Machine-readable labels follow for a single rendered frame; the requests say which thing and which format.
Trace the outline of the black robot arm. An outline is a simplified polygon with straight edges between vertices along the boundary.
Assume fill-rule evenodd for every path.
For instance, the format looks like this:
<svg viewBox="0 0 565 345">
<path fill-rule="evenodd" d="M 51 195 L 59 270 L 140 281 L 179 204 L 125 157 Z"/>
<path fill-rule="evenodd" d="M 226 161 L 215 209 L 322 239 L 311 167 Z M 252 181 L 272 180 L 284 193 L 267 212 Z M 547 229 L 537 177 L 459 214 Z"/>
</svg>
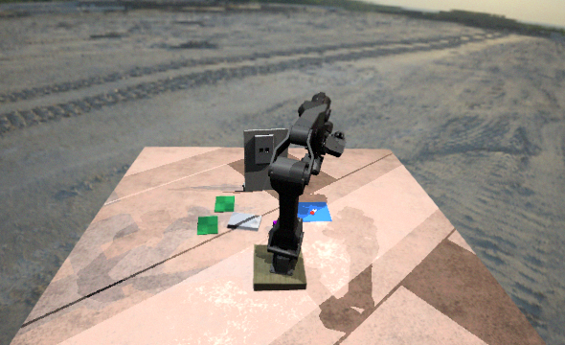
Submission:
<svg viewBox="0 0 565 345">
<path fill-rule="evenodd" d="M 312 101 L 304 101 L 298 109 L 299 119 L 290 126 L 286 137 L 275 147 L 268 169 L 271 187 L 279 194 L 277 223 L 270 230 L 267 252 L 272 255 L 270 273 L 293 276 L 294 261 L 298 260 L 303 244 L 303 219 L 298 218 L 299 196 L 308 186 L 314 155 L 311 141 L 319 141 L 325 135 L 325 122 L 330 116 L 331 99 L 319 92 Z M 322 145 L 321 154 L 340 157 L 346 146 L 344 131 L 336 131 Z M 307 146 L 310 164 L 305 161 L 279 156 L 290 144 Z M 299 246 L 298 246 L 299 245 Z"/>
</svg>

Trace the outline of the blue square mat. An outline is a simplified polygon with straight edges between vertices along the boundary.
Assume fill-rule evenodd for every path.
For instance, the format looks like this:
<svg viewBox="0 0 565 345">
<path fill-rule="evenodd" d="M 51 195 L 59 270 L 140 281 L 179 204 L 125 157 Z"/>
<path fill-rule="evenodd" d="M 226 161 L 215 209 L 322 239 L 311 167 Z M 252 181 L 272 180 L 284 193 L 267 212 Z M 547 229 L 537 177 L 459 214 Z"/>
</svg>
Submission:
<svg viewBox="0 0 565 345">
<path fill-rule="evenodd" d="M 317 211 L 311 215 L 314 208 Z M 298 218 L 303 221 L 332 221 L 326 202 L 299 202 Z"/>
</svg>

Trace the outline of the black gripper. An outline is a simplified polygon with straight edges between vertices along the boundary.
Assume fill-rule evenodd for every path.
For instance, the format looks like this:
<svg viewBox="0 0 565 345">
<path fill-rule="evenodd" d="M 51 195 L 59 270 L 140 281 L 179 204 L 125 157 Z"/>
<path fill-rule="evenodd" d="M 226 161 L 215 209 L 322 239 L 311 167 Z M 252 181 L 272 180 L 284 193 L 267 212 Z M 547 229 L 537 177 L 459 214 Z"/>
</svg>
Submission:
<svg viewBox="0 0 565 345">
<path fill-rule="evenodd" d="M 322 166 L 322 163 L 323 163 L 323 160 L 324 160 L 324 156 L 322 156 L 322 154 L 321 154 L 322 145 L 326 141 L 326 133 L 327 132 L 328 132 L 328 134 L 332 133 L 333 123 L 331 121 L 327 121 L 327 122 L 325 122 L 324 127 L 325 127 L 324 137 L 319 141 L 311 141 L 311 144 L 310 144 L 313 155 L 314 155 L 314 165 L 313 165 L 313 169 L 312 169 L 312 173 L 311 173 L 313 175 L 318 175 L 320 170 L 321 170 L 321 166 Z M 305 162 L 310 164 L 309 154 L 306 153 L 305 157 L 303 157 L 301 159 L 301 161 L 305 161 Z"/>
</svg>

